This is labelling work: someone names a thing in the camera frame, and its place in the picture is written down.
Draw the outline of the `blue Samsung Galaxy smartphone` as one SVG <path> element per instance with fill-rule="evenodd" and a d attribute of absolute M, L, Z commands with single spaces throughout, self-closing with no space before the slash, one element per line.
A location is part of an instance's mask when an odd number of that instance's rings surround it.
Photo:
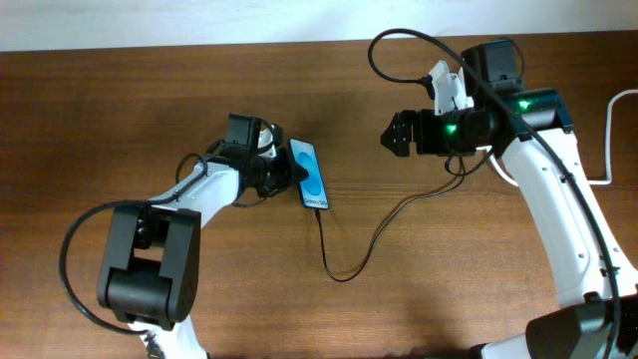
<path fill-rule="evenodd" d="M 328 209 L 328 196 L 314 146 L 291 139 L 289 149 L 295 163 L 307 172 L 307 177 L 298 185 L 302 205 L 311 209 Z"/>

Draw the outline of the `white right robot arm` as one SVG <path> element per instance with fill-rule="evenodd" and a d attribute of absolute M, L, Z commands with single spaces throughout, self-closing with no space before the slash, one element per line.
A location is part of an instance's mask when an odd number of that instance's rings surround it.
<path fill-rule="evenodd" d="M 474 358 L 633 358 L 637 272 L 612 234 L 580 163 L 566 106 L 553 89 L 527 90 L 522 57 L 502 38 L 438 63 L 422 79 L 435 105 L 397 113 L 382 134 L 399 157 L 454 158 L 490 148 L 516 181 L 541 237 L 559 307 Z"/>

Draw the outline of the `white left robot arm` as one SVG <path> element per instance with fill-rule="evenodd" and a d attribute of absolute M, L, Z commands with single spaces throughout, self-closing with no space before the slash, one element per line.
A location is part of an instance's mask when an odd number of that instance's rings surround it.
<path fill-rule="evenodd" d="M 98 280 L 99 304 L 140 337 L 151 358 L 205 358 L 190 310 L 200 232 L 248 187 L 262 198 L 305 180 L 292 153 L 206 154 L 192 173 L 145 204 L 115 208 Z"/>

